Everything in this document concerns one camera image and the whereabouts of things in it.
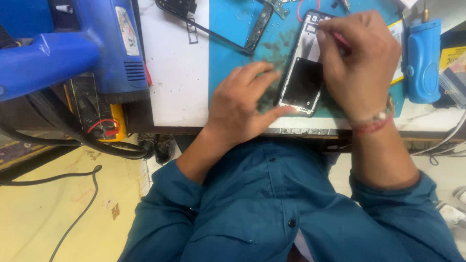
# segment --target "beige floor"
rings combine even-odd
[[[181,154],[177,148],[175,158]],[[466,186],[466,159],[438,157],[438,166],[429,163],[429,157],[412,157],[416,166],[426,172],[437,183],[437,195],[440,200],[450,203],[454,207],[460,207],[466,210],[466,205],[452,197],[452,192],[459,186]],[[155,159],[147,161],[148,174],[154,173],[161,166],[155,162]],[[337,193],[351,196],[349,187],[349,172],[351,169],[351,154],[342,154],[335,166],[330,170],[330,182]],[[448,224],[454,234],[456,244],[466,258],[466,229],[459,228],[453,224]]]

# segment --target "teal shirt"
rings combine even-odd
[[[359,207],[335,192],[324,162],[304,147],[251,142],[200,186],[172,161],[152,175],[119,261],[285,262],[298,229],[315,262],[464,261],[427,175],[390,191],[350,175]]]

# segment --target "blue repair mat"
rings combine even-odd
[[[349,0],[352,12],[377,10],[387,25],[400,19],[397,7],[391,0]],[[339,3],[335,9],[331,5],[335,0],[320,0],[319,11],[335,16],[346,16],[343,5]],[[275,69],[287,71],[291,52],[294,50],[297,34],[301,23],[297,19],[298,1],[284,3],[284,9],[290,13],[282,20],[274,12],[266,31],[251,56],[247,56],[224,42],[210,36],[209,42],[209,101],[213,90],[229,75],[233,68],[244,66],[255,61],[267,61],[274,64]],[[209,29],[227,39],[244,46],[247,37],[256,23],[263,5],[256,0],[210,0]],[[317,9],[316,0],[303,0],[300,7],[301,19],[309,9]],[[273,107],[281,91],[282,79],[274,82],[259,100],[259,111],[266,111]],[[395,102],[396,117],[400,116],[404,95],[402,83],[391,87],[390,93]],[[341,109],[323,90],[314,117],[344,117]]]

